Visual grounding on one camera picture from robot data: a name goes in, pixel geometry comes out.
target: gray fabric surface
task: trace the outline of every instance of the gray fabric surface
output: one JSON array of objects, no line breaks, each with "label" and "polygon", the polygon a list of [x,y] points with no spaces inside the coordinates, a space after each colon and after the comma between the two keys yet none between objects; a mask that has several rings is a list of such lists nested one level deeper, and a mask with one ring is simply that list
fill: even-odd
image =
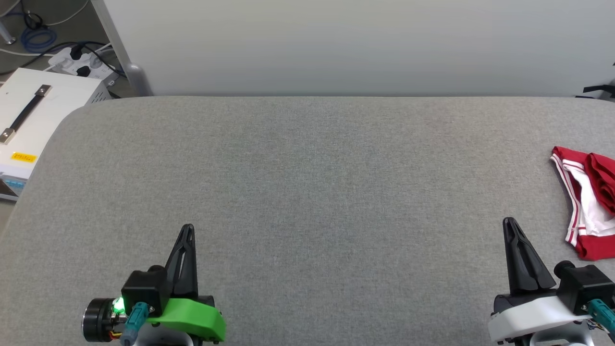
[{"label": "gray fabric surface", "polygon": [[[493,345],[501,221],[546,265],[554,145],[615,157],[615,104],[544,98],[114,100],[60,125],[0,241],[0,340],[84,345],[82,312],[194,224],[226,345]],[[615,278],[615,262],[599,268]],[[607,344],[604,335],[598,344]]]}]

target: red fabric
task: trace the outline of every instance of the red fabric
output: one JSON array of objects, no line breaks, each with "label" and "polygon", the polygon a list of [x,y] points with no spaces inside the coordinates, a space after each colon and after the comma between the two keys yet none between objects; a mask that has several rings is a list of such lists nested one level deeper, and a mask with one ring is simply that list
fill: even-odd
[{"label": "red fabric", "polygon": [[[615,160],[607,158],[595,153],[586,154],[576,150],[570,150],[563,147],[553,148],[553,154],[557,155],[560,160],[570,160],[584,165],[584,170],[592,184],[593,192],[596,195],[598,203],[612,215],[615,215]],[[581,186],[579,183],[570,178],[571,188],[574,196],[578,201],[581,200]],[[577,217],[574,215],[573,227],[577,227]],[[572,236],[566,239],[572,243]],[[591,236],[579,235],[576,237],[576,246],[574,247],[579,258],[583,260],[600,260],[615,257],[615,235],[609,236]]]},{"label": "red fabric", "polygon": [[598,203],[615,216],[615,160],[591,153],[584,163]]}]

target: white box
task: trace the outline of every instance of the white box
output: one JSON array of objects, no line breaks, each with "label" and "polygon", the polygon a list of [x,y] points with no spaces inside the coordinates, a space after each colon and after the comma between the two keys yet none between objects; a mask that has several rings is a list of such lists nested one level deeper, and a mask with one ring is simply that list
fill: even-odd
[{"label": "white box", "polygon": [[47,141],[67,115],[84,105],[111,98],[99,79],[19,68],[0,87],[0,131],[11,126],[43,84],[51,86],[47,96],[10,142],[0,144],[0,198],[17,200]]}]

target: white wall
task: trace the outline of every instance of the white wall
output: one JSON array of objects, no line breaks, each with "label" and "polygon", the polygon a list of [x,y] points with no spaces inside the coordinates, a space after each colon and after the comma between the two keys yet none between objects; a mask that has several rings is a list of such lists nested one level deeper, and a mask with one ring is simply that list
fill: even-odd
[{"label": "white wall", "polygon": [[613,0],[95,1],[158,95],[568,96],[615,78]]}]

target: sticker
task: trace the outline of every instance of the sticker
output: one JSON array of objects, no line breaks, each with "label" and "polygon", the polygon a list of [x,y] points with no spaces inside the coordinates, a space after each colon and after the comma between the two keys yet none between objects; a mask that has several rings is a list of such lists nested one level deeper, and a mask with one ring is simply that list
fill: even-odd
[{"label": "sticker", "polygon": [[36,155],[28,155],[24,153],[13,153],[13,156],[11,156],[10,158],[13,160],[19,160],[29,163],[33,163],[36,161]]}]

